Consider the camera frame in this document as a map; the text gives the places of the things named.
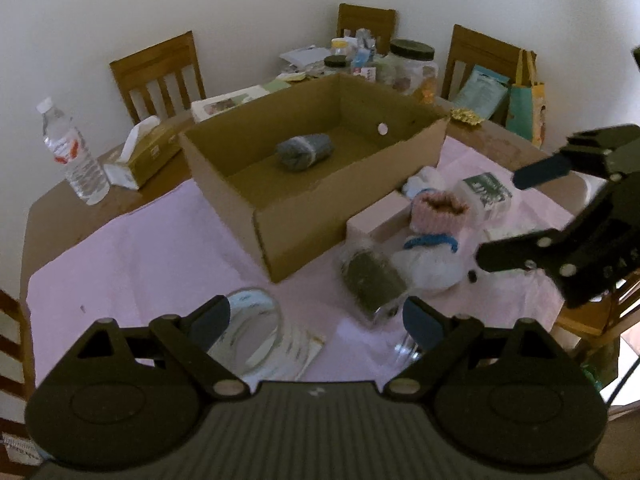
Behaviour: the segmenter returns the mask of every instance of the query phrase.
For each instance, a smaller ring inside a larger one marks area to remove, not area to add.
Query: open cardboard box
[[[279,282],[342,241],[350,217],[436,166],[446,126],[389,87],[335,75],[215,116],[180,143],[203,195]],[[309,170],[291,173],[274,156],[283,140],[317,133],[335,150]]]

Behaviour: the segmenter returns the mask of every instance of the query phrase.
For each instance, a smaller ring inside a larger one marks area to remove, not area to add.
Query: white bottle cap
[[[52,108],[53,108],[53,100],[51,99],[51,97],[47,97],[46,99],[44,99],[43,102],[41,102],[38,106],[36,106],[36,110],[39,111],[41,114],[46,114]]]

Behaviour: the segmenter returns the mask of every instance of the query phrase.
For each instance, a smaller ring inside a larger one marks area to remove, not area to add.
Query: wooden chair
[[[601,301],[563,308],[556,326],[581,338],[574,355],[582,360],[640,321],[640,304],[633,307],[636,302],[640,303],[640,270],[632,272],[619,288],[604,294]]]
[[[338,27],[335,35],[341,38],[345,30],[355,36],[359,28],[368,28],[377,39],[376,48],[380,54],[389,52],[391,37],[396,31],[396,12],[393,9],[376,9],[340,4],[338,10]]]
[[[146,111],[149,115],[156,115],[156,107],[151,99],[147,84],[156,80],[162,94],[162,101],[168,117],[175,115],[175,107],[167,89],[165,77],[173,74],[180,91],[182,106],[185,110],[191,108],[191,99],[184,83],[182,69],[193,66],[200,99],[206,97],[196,47],[193,43],[191,31],[171,40],[150,46],[131,56],[124,57],[110,64],[113,77],[116,79],[124,104],[135,124],[140,122],[140,116],[131,98],[131,92],[138,92],[142,96]]]
[[[27,316],[0,290],[0,476],[28,476],[38,455],[24,425],[26,401],[34,390],[33,350]]]
[[[442,98],[449,100],[452,93],[452,82],[456,62],[465,63],[465,71],[460,81],[460,86],[456,90],[462,88],[466,80],[471,76],[471,72],[475,65],[480,65],[489,70],[493,70],[498,74],[507,76],[513,83],[516,78],[516,70],[518,69],[518,58],[521,48],[495,40],[489,36],[462,27],[461,25],[453,26],[453,34],[451,36],[451,47],[449,49],[449,58],[444,73],[444,81],[442,83]],[[536,60],[536,54],[533,52],[533,59]],[[529,80],[529,69],[524,63],[524,81]],[[501,105],[492,117],[492,121],[504,126],[507,119],[508,104],[506,101]]]

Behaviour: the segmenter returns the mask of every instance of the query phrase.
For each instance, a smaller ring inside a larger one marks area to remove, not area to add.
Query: pink paper sheet
[[[450,186],[484,171],[505,183],[511,178],[509,171],[449,137],[438,168]],[[508,222],[529,218],[540,226],[561,228],[571,219],[536,190],[521,196]],[[479,241],[469,232],[461,242],[470,268]],[[335,265],[339,248],[283,282],[270,283],[194,181],[186,181],[155,202],[114,219],[31,277],[27,302],[36,383],[95,319],[113,317],[120,326],[143,326],[162,314],[186,315],[216,294],[260,286],[273,294],[285,316],[327,341],[304,380],[383,384],[399,370],[392,351],[404,337],[401,317],[367,330],[347,314],[356,307]],[[444,314],[465,312],[488,325],[508,327],[520,317],[533,317],[550,329],[562,305],[550,280],[507,280],[512,281],[481,276],[475,285],[463,282],[429,301]],[[532,280],[539,286],[532,287]]]

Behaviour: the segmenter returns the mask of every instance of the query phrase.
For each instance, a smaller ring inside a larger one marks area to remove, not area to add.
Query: pink knitted item
[[[455,237],[469,220],[469,206],[450,191],[427,190],[412,201],[411,229],[422,235]]]

